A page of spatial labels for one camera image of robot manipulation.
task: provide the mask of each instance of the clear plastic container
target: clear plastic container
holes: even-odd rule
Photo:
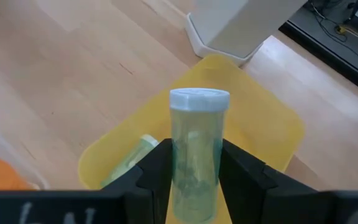
[[[0,136],[0,160],[7,162],[32,189],[49,189],[48,182]]]
[[[222,90],[171,90],[173,212],[186,223],[206,223],[216,213],[224,112]]]

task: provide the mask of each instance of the white base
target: white base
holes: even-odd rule
[[[203,41],[201,41],[200,37],[197,34],[196,28],[194,27],[191,19],[190,19],[190,13],[187,14],[186,17],[186,31],[187,36],[190,39],[191,46],[193,47],[194,53],[199,57],[206,57],[209,54],[221,54],[226,57],[229,57],[236,65],[240,66],[244,64],[246,61],[248,61],[255,53],[260,49],[263,43],[261,43],[255,50],[253,50],[249,55],[247,55],[244,58],[237,57],[235,55],[222,52],[220,50],[212,49],[208,46],[205,46]]]

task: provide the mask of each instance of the cable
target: cable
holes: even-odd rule
[[[345,32],[348,32],[358,38],[358,32],[356,32],[355,30],[353,30],[351,28],[339,26],[337,31],[339,34],[344,34]]]
[[[322,24],[323,21],[330,21],[333,22],[335,25],[339,26],[339,24],[337,22],[334,22],[332,20],[329,20],[328,18],[326,18],[325,16],[321,15],[318,10],[315,8],[315,6],[313,5],[313,3],[311,3],[314,11],[316,12],[314,14],[314,18],[316,19],[317,23],[319,24],[320,28],[323,30],[323,32],[333,41],[341,44],[343,47],[347,48],[348,50],[350,50],[351,52],[353,52],[357,57],[358,57],[358,53],[356,51],[354,51],[353,49],[351,49],[350,47],[348,47],[347,45],[345,45],[344,43],[347,41],[347,37],[345,35],[343,35],[343,37],[345,37],[344,40],[341,40],[339,37],[336,37],[335,35],[331,34],[327,28],[325,28],[325,26]]]
[[[343,39],[340,39],[339,37],[337,37],[337,36],[331,34],[331,33],[327,30],[327,28],[325,28],[325,26],[324,26],[322,23],[323,23],[323,21],[329,21],[329,22],[332,22],[335,26],[339,26],[339,24],[338,24],[337,22],[332,21],[332,20],[328,19],[327,17],[323,16],[323,15],[317,10],[317,8],[313,5],[313,3],[311,3],[311,5],[312,5],[314,11],[316,12],[316,13],[314,14],[314,18],[316,19],[317,23],[319,24],[319,26],[320,26],[320,28],[323,30],[323,32],[324,32],[327,36],[329,36],[331,39],[336,39],[336,40],[338,40],[338,41],[340,41],[340,42],[342,42],[342,43],[345,43],[345,42],[347,41],[347,36],[346,36],[346,35],[344,35],[344,34],[338,34],[338,35],[340,35],[341,37],[343,37]]]

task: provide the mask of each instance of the plastic jar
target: plastic jar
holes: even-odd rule
[[[170,91],[173,141],[173,212],[187,223],[216,213],[224,114],[230,94],[206,88]]]

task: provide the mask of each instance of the yellow cable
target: yellow cable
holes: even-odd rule
[[[339,26],[339,29],[338,29],[337,31],[338,31],[340,34],[344,34],[345,32],[348,32],[348,33],[351,33],[352,35],[354,35],[355,37],[358,38],[358,32],[352,30],[351,28]]]

